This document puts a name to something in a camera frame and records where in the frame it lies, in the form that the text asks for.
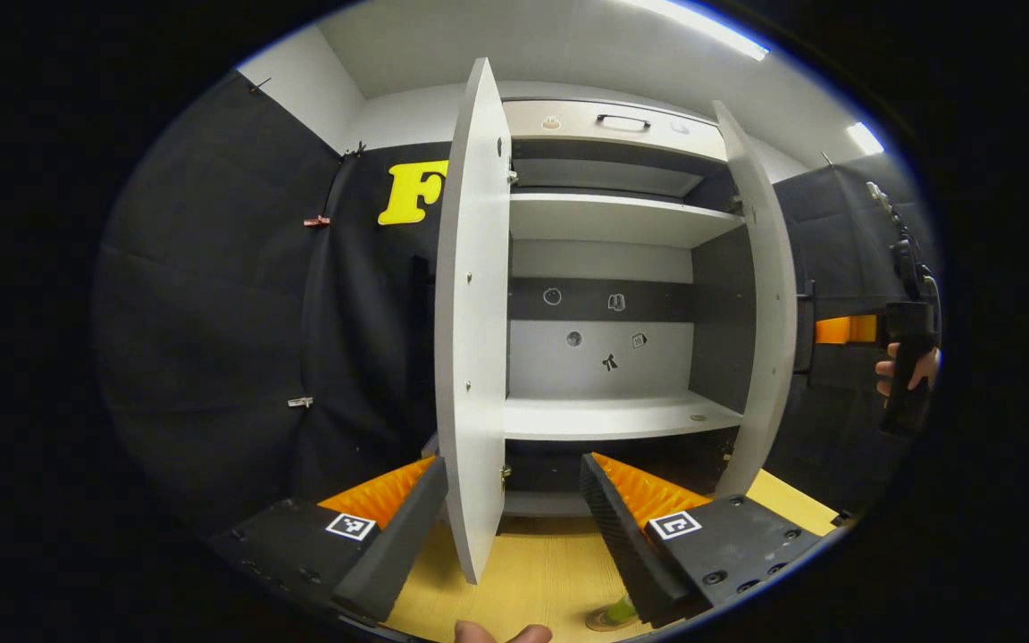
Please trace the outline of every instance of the human hand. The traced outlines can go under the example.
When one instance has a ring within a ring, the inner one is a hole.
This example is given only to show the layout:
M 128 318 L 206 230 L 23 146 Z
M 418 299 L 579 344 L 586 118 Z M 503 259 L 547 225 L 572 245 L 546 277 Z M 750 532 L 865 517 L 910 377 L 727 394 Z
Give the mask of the human hand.
M 890 357 L 895 357 L 895 353 L 899 350 L 898 343 L 891 343 L 887 345 L 887 355 Z M 932 348 L 931 352 L 923 355 L 916 362 L 916 369 L 911 373 L 911 380 L 908 380 L 908 390 L 912 390 L 919 386 L 920 380 L 927 378 L 927 388 L 931 389 L 935 386 L 935 374 L 939 369 L 939 349 Z M 876 362 L 876 374 L 885 376 L 885 378 L 894 378 L 895 376 L 895 362 Z M 891 396 L 891 381 L 881 380 L 881 382 L 876 383 L 876 390 L 881 392 L 884 397 Z M 884 406 L 887 406 L 887 400 L 884 400 Z
M 544 626 L 528 626 L 518 633 L 514 639 L 506 643 L 546 643 L 554 639 L 555 633 Z M 497 643 L 494 636 L 477 622 L 461 619 L 455 623 L 455 643 Z

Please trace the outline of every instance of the sneaker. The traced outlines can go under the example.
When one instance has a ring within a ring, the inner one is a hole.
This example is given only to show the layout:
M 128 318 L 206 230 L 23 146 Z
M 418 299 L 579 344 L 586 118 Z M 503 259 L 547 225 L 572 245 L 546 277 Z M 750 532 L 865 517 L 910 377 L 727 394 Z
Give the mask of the sneaker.
M 626 621 L 622 622 L 609 619 L 606 615 L 606 611 L 609 610 L 609 607 L 611 606 L 598 607 L 597 610 L 587 614 L 587 627 L 595 632 L 612 632 L 615 630 L 622 630 L 624 627 L 633 626 L 634 622 L 637 622 L 637 614 L 634 614 L 632 618 L 626 619 Z

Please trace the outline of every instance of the fluorescent light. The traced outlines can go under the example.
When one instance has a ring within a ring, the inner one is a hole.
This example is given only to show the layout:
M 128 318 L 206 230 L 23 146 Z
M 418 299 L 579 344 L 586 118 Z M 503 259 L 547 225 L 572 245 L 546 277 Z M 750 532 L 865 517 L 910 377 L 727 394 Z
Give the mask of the fluorescent light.
M 698 30 L 706 36 L 714 37 L 714 39 L 722 41 L 754 61 L 762 61 L 765 55 L 769 53 L 769 49 L 748 40 L 747 37 L 741 36 L 740 33 L 733 31 L 725 25 L 717 24 L 694 9 L 682 7 L 681 4 L 670 3 L 669 0 L 620 0 L 620 2 L 660 13 L 671 21 L 685 25 L 689 29 Z
M 879 144 L 873 133 L 868 131 L 868 127 L 862 122 L 850 127 L 849 136 L 852 136 L 853 141 L 860 146 L 864 154 L 879 154 L 884 150 L 884 146 Z

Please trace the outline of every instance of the cabinet door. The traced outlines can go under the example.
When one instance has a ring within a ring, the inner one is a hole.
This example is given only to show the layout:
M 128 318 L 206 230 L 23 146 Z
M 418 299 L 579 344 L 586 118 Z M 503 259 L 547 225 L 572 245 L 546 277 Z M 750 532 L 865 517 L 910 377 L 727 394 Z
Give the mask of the cabinet door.
M 776 439 L 795 358 L 796 289 L 792 248 L 781 204 L 748 135 L 720 101 L 714 101 L 721 138 L 743 203 L 756 288 L 756 330 L 752 376 L 733 444 L 733 456 L 717 484 L 719 496 L 746 493 Z
M 466 580 L 483 577 L 503 512 L 511 136 L 486 58 L 450 147 L 436 259 L 436 418 L 447 515 Z

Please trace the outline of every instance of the sticker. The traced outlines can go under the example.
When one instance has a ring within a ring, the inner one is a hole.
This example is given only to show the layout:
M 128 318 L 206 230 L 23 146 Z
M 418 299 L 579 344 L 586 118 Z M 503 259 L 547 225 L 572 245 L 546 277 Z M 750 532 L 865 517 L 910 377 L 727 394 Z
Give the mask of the sticker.
M 653 530 L 658 532 L 658 536 L 661 536 L 662 540 L 677 538 L 682 534 L 701 529 L 701 523 L 694 521 L 694 516 L 685 511 L 670 513 L 669 516 L 654 517 L 649 521 L 649 525 L 653 526 Z
M 352 540 L 363 540 L 367 534 L 371 533 L 372 526 L 376 526 L 376 521 L 341 513 L 341 515 L 335 516 L 335 521 L 331 521 L 331 525 L 328 525 L 325 531 L 330 531 L 335 536 L 352 538 Z

